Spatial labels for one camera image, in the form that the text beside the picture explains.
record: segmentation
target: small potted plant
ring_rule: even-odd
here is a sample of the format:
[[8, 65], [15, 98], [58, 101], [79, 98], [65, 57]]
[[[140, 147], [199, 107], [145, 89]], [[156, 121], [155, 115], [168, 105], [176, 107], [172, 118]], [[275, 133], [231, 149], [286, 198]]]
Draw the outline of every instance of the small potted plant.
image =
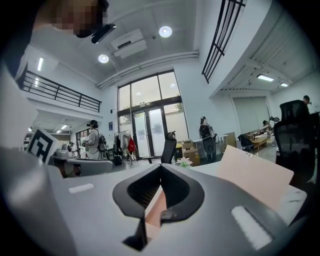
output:
[[190, 167], [190, 165], [193, 163], [189, 160], [190, 158], [185, 158], [185, 157], [182, 157], [181, 159], [178, 159], [176, 162], [177, 164], [180, 164], [181, 167]]

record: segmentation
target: railing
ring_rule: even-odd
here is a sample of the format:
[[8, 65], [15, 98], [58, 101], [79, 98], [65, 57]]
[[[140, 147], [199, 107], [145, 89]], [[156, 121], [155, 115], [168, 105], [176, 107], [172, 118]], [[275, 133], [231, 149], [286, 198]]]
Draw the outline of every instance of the railing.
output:
[[40, 95], [58, 102], [70, 104], [86, 110], [100, 112], [101, 101], [86, 96], [41, 75], [26, 71], [23, 91]]
[[216, 25], [210, 52], [202, 70], [202, 74], [204, 75], [208, 84], [221, 57], [225, 56], [225, 49], [227, 47], [231, 34], [235, 28], [240, 10], [242, 7], [245, 6], [246, 5], [244, 4], [244, 0], [222, 0], [218, 22]]

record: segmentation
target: fluorescent light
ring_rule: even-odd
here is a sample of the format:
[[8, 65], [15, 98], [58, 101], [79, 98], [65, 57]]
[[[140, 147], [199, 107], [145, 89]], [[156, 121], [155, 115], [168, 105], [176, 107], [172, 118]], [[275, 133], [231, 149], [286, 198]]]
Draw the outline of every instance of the fluorescent light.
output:
[[39, 59], [39, 63], [38, 63], [38, 71], [41, 71], [41, 67], [42, 67], [42, 63], [44, 62], [43, 58]]
[[109, 61], [109, 57], [105, 54], [101, 54], [99, 57], [98, 57], [98, 60], [101, 62], [101, 63], [107, 63]]
[[162, 28], [160, 28], [159, 34], [163, 38], [168, 38], [172, 35], [172, 29], [169, 26], [163, 26]]
[[272, 81], [274, 80], [273, 78], [268, 77], [268, 76], [265, 76], [265, 75], [263, 75], [263, 74], [258, 75], [258, 78], [259, 78], [259, 79], [262, 79], [262, 80], [266, 80], [266, 81], [268, 81], [268, 82], [272, 82]]

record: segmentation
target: ceiling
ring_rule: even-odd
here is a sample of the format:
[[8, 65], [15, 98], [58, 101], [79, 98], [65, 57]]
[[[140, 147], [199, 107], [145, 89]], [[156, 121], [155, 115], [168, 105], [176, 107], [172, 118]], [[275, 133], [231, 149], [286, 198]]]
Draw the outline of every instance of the ceiling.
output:
[[38, 116], [33, 121], [32, 127], [41, 127], [45, 130], [58, 131], [63, 125], [68, 125], [63, 131], [71, 131], [90, 120], [78, 118], [74, 116], [62, 115], [58, 113], [38, 110]]
[[[63, 65], [98, 84], [119, 71], [154, 58], [193, 50], [196, 0], [108, 0], [108, 22], [116, 29], [100, 43], [68, 35], [51, 26], [32, 35], [31, 45], [57, 59]], [[172, 35], [163, 38], [159, 29], [172, 28]], [[114, 56], [111, 42], [135, 30], [140, 30], [146, 49], [126, 58]], [[98, 56], [110, 60], [102, 64]]]
[[[296, 24], [284, 11], [263, 43], [252, 51], [238, 73], [222, 89], [255, 90], [276, 93], [286, 88], [281, 83], [299, 81], [318, 67], [317, 54]], [[272, 82], [258, 79], [258, 75], [273, 78]]]

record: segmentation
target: glass door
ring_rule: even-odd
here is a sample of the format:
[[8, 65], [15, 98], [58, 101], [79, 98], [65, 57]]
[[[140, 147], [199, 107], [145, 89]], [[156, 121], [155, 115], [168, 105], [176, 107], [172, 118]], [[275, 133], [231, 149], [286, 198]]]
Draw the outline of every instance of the glass door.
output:
[[160, 158], [165, 147], [166, 119], [162, 108], [146, 109], [132, 113], [133, 139], [138, 156]]

